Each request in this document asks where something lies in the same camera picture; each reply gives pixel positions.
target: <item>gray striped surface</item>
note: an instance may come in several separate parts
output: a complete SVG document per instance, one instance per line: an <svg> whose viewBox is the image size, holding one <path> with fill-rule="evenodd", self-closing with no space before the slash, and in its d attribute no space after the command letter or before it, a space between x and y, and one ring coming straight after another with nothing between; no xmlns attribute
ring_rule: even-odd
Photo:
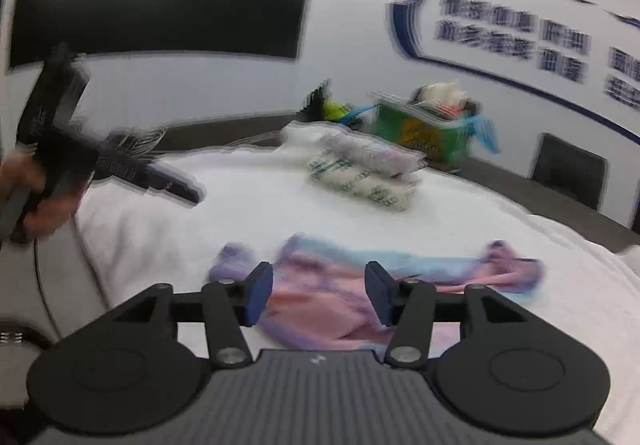
<svg viewBox="0 0 640 445"><path fill-rule="evenodd" d="M33 444L606 445L607 442L590 431L529 440L476 429L444 409L418 373L381 365L370 351L268 350L250 367L213 375L197 400L159 427L124 437L83 437L49 428Z"/></svg>

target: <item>white tablecloth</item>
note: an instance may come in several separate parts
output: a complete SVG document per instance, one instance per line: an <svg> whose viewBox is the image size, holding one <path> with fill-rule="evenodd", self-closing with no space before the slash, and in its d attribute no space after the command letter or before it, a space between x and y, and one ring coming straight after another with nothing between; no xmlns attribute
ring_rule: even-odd
<svg viewBox="0 0 640 445"><path fill-rule="evenodd" d="M546 273L527 308L597 352L612 387L596 429L616 445L640 436L640 279L605 248L570 229L453 176L419 171L413 207L383 210L309 183L304 150L239 149L168 158L196 176L207 198L194 208L158 194L107 183L92 186L78 225L113 303L156 282L197 291L224 244L242 243L270 261L293 234L347 248L411 251L434 257L478 257L505 239ZM246 332L256 352L273 343ZM180 329L180 340L206 356L204 333Z"/></svg>

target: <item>metal screw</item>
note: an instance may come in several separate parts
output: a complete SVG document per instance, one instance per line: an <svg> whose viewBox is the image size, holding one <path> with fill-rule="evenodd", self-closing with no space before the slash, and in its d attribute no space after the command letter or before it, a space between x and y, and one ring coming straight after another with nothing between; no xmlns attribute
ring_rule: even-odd
<svg viewBox="0 0 640 445"><path fill-rule="evenodd" d="M219 362L227 365L239 364L246 359L246 353L238 348L223 348L216 353Z"/></svg>
<svg viewBox="0 0 640 445"><path fill-rule="evenodd" d="M398 346L397 348L391 349L391 358L403 364L416 362L420 360L421 356L422 353L420 349L416 349L413 346Z"/></svg>

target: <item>blue gripper pad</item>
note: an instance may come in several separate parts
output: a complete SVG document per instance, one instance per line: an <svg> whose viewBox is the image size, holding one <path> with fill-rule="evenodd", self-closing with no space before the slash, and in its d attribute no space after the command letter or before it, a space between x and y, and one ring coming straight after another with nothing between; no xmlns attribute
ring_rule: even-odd
<svg viewBox="0 0 640 445"><path fill-rule="evenodd" d="M364 269L364 285L378 319L385 326L396 326L404 303L400 287L377 261L370 261Z"/></svg>
<svg viewBox="0 0 640 445"><path fill-rule="evenodd" d="M244 303L243 326L250 327L258 321L267 305L272 288L273 267L263 261L244 279L246 302Z"/></svg>

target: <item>green basket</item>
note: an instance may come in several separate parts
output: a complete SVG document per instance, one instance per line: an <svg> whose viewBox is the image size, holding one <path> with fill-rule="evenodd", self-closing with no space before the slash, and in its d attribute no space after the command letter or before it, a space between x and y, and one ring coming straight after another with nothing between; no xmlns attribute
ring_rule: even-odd
<svg viewBox="0 0 640 445"><path fill-rule="evenodd" d="M373 132L403 147L424 152L437 168L456 171L468 155L472 129L469 121L442 120L392 96L378 102Z"/></svg>

